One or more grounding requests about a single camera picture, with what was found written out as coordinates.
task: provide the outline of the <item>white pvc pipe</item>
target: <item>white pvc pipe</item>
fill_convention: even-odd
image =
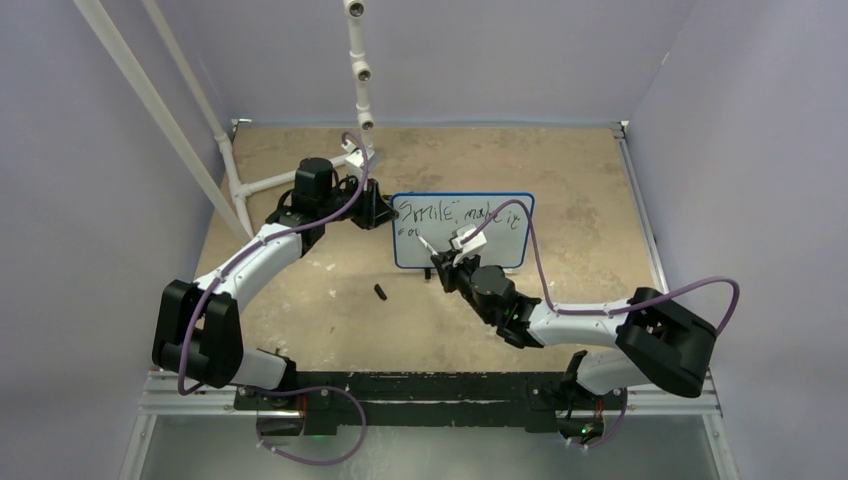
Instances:
[[[236,161],[233,158],[233,144],[226,133],[216,135],[215,141],[218,142],[218,150],[220,150],[221,157],[224,159],[224,169],[227,170],[227,178],[230,182],[230,198],[233,200],[233,205],[236,206],[236,215],[238,215],[239,221],[241,221],[247,233],[253,235],[250,214],[247,212],[247,195],[243,193],[242,183],[238,178],[238,170],[236,169]]]
[[[200,107],[200,111],[203,112],[206,122],[209,123],[209,128],[212,129],[212,135],[216,138],[225,135],[221,124],[218,123],[218,117],[215,115],[215,111],[212,110],[209,98],[204,93],[203,87],[200,86],[200,81],[191,69],[191,65],[189,65],[185,54],[180,48],[180,44],[177,43],[177,38],[174,36],[174,32],[171,30],[170,25],[168,25],[167,20],[165,20],[165,16],[162,14],[162,10],[159,9],[156,0],[141,0],[141,3],[147,9],[147,14],[150,16],[150,20],[153,21],[153,26],[156,27],[159,36],[165,42],[165,47],[167,47],[168,52],[174,59],[174,63],[177,64],[177,68],[185,79],[186,84],[188,84],[188,89],[191,90],[191,94]]]
[[[345,0],[345,9],[350,7],[351,1]],[[366,82],[368,79],[360,80],[357,72],[362,68],[367,67],[369,71],[369,79],[373,72],[368,67],[368,62],[365,60],[365,37],[362,34],[362,16],[353,17],[349,11],[347,13],[347,30],[350,37],[350,65],[353,70],[353,81],[356,83],[356,113],[357,122],[359,123],[359,134],[362,141],[368,148],[374,148],[374,141],[371,138],[371,129],[362,128],[366,123],[373,128],[374,119],[371,116],[371,103],[368,100],[368,88]]]
[[[344,155],[339,155],[338,157],[331,158],[330,162],[334,167],[340,167],[344,165],[344,160],[347,158],[347,153]],[[273,177],[266,178],[264,180],[259,180],[258,182],[253,183],[243,183],[241,185],[242,193],[247,195],[252,195],[256,192],[261,192],[262,190],[268,190],[269,188],[274,188],[279,185],[283,185],[286,183],[290,183],[294,181],[296,171],[292,170],[291,172],[281,173],[280,175],[276,175]]]
[[[245,203],[246,198],[238,194],[241,191],[241,180],[239,179],[238,170],[233,159],[233,143],[218,123],[218,117],[209,103],[209,97],[206,96],[203,87],[200,86],[200,81],[194,74],[191,65],[189,65],[183,50],[180,48],[179,42],[177,42],[177,38],[174,36],[173,30],[171,30],[171,26],[168,25],[168,21],[165,20],[165,16],[162,14],[162,10],[159,9],[159,4],[156,3],[156,0],[142,0],[141,3],[147,10],[147,14],[150,16],[153,26],[156,27],[156,31],[159,32],[159,36],[162,37],[168,53],[174,59],[174,63],[177,65],[177,69],[183,76],[186,85],[188,85],[194,101],[197,102],[200,111],[203,112],[206,123],[212,129],[212,135],[215,137],[215,141],[218,143],[218,150],[224,159],[224,169],[227,171],[227,178],[230,182],[230,198],[236,207],[236,215],[238,215],[239,221],[244,229],[247,230],[247,233],[253,235],[253,228],[250,225],[250,215],[247,213],[247,205]]]
[[[239,241],[248,242],[251,236],[245,231],[236,213],[227,204],[227,200],[218,189],[218,185],[209,175],[200,157],[197,156],[191,143],[180,129],[174,116],[171,115],[162,97],[159,96],[156,87],[147,77],[144,68],[138,63],[138,59],[133,55],[132,50],[130,50],[124,37],[121,36],[118,27],[112,22],[112,18],[109,17],[106,9],[103,8],[99,0],[74,0],[74,3],[109,52],[112,60],[115,61],[115,64],[127,78],[147,111],[153,116],[156,124],[171,142],[180,159],[194,175],[197,183],[200,184],[200,188],[209,197],[212,205],[215,206],[215,210],[224,218],[227,226],[230,227]]]

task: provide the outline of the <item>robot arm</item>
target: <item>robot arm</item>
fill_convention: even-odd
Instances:
[[[610,314],[660,295],[651,288],[638,288],[632,297],[615,302],[554,304],[552,309],[539,298],[517,292],[501,267],[480,266],[485,236],[461,242],[475,230],[474,225],[464,227],[451,238],[451,250],[433,251],[431,260],[446,293],[458,290],[486,324],[517,348],[562,343],[608,348],[575,354],[562,386],[570,390],[568,395],[596,397],[648,383],[683,397],[701,394],[717,336],[708,322],[673,301]]]
[[[153,363],[173,372],[179,370],[182,344],[192,314],[201,297],[211,288],[201,312],[203,329],[195,329],[192,335],[186,376],[218,388],[228,384],[267,390],[294,388],[296,363],[274,353],[245,348],[239,314],[274,276],[318,242],[325,227],[283,233],[326,218],[352,200],[363,178],[363,162],[361,152],[352,151],[345,160],[352,174],[337,180],[334,185],[338,174],[329,160],[302,160],[294,188],[283,194],[277,209],[268,216],[253,240],[221,267],[194,282],[171,282],[162,294]],[[289,197],[291,205],[286,205]],[[380,194],[377,182],[368,179],[356,202],[335,221],[350,219],[361,229],[371,230],[396,216],[397,212]],[[257,242],[262,248],[256,248]],[[235,266],[224,275],[227,265]]]

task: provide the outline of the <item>whiteboard with blue frame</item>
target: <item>whiteboard with blue frame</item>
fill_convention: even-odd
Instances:
[[[399,216],[392,222],[395,264],[400,268],[429,268],[430,252],[421,244],[421,235],[436,250],[448,250],[453,232],[468,224],[480,225],[500,204],[520,200],[530,213],[536,199],[527,192],[409,192],[392,197]],[[509,205],[484,231],[486,248],[482,265],[516,268],[524,263],[529,221],[519,205]]]

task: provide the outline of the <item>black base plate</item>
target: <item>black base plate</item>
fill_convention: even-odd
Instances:
[[[362,404],[369,425],[409,427],[523,427],[530,433],[556,432],[557,411],[568,408],[548,394],[562,381],[557,372],[298,372],[298,388],[331,385],[348,390]],[[307,395],[306,435],[334,435],[339,425],[359,425],[353,404],[341,395]],[[236,395],[236,410],[292,410],[294,399]],[[604,397],[607,410],[621,398]],[[594,405],[575,405],[592,410]]]

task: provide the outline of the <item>purple wall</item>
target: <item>purple wall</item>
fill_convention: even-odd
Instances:
[[[105,3],[220,177],[141,4]],[[0,32],[0,477],[115,478],[211,205],[72,2],[4,5]]]
[[[630,124],[671,283],[742,284],[713,369],[744,478],[848,469],[846,25],[844,0],[698,2]]]
[[[694,0],[367,0],[377,122],[629,118]],[[342,0],[162,2],[229,115],[355,121]]]

